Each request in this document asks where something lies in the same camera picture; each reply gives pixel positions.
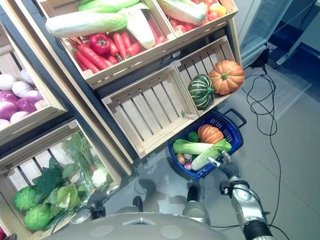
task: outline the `wooden shelf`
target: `wooden shelf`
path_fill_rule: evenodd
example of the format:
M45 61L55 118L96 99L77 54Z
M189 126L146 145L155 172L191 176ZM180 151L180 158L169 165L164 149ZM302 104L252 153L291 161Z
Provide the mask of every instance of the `wooden shelf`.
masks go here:
M32 67L30 62L26 59L23 53L20 51L15 42L11 39L10 36L7 36L9 45L0 47L0 49L9 46L12 47L10 53L0 55L0 70L3 74L10 74L16 78L22 78L20 75L20 69L13 59L11 53L19 61L19 64L27 70L31 76L35 87L41 93L43 99L46 102L46 106L37 111L27 115L25 118L21 119L18 122L11 123L7 127L0 130L0 145L3 145L13 139L18 138L24 133L31 131L32 129L40 126L43 123L63 114L66 112L66 109L63 105L57 100L57 98L52 94L48 89L42 79L39 77L38 73Z

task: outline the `red onion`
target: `red onion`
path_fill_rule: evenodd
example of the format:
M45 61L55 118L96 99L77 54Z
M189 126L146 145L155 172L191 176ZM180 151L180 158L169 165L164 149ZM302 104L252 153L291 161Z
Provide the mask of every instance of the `red onion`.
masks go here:
M18 97L12 91L0 91L0 102L10 102L16 104Z
M25 111L25 112L29 112L29 113L33 113L33 112L37 111L35 106L33 104L29 103L25 97L19 99L15 105L19 111Z
M187 161L183 166L185 169L191 170L191 162Z
M10 123L16 123L18 122L20 119L23 119L25 116L29 115L30 112L27 111L17 111L16 113L14 113L11 118L10 118Z
M11 91L12 84L16 81L18 81L17 78L10 74L0 74L0 90Z
M24 98L26 93L33 89L34 88L25 81L16 81L12 84L12 92L19 98Z
M0 119L0 131L4 129L6 126L8 126L9 124L10 122L8 120Z
M43 97L41 96L41 93L39 91L31 90L25 94L25 99L28 103L35 105L36 102L43 100Z
M9 101L0 102L0 119L10 120L11 116L17 111L16 105Z

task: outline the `white onion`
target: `white onion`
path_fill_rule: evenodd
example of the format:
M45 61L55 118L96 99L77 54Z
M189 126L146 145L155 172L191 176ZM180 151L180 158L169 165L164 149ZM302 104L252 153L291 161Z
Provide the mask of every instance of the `white onion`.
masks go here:
M2 91L11 91L12 85L18 81L15 76L10 74L0 74L0 90Z
M30 114L30 112L27 112L27 111L17 111L11 116L10 123L12 123L12 124L16 123L20 119L23 119L25 116L27 116L29 114Z
M31 84L32 86L35 86L34 81L32 80L31 76L27 72L27 70L22 69L20 71L21 77L23 78L24 81L26 81L28 84Z
M0 102L0 119L10 120L11 116L17 111L16 105L9 101Z
M10 122L8 120L0 119L0 131L4 129L6 126L8 126L9 124Z
M38 90L31 90L25 94L25 99L28 103L34 105L36 102L43 100L41 93Z
M33 89L34 88L25 81L16 81L12 84L12 92L19 98L24 98L26 93Z

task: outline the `red bell pepper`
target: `red bell pepper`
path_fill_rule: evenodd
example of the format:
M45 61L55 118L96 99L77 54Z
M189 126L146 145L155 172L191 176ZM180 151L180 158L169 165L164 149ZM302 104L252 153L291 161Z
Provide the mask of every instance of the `red bell pepper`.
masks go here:
M90 48L99 55L110 52L110 42L103 33L96 33L89 38Z

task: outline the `refrigerator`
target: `refrigerator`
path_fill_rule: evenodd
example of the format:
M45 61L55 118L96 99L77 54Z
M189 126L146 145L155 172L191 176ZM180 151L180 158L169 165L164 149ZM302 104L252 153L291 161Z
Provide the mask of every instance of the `refrigerator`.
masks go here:
M242 66L248 67L267 48L266 43L292 0L234 0L239 12L235 26Z

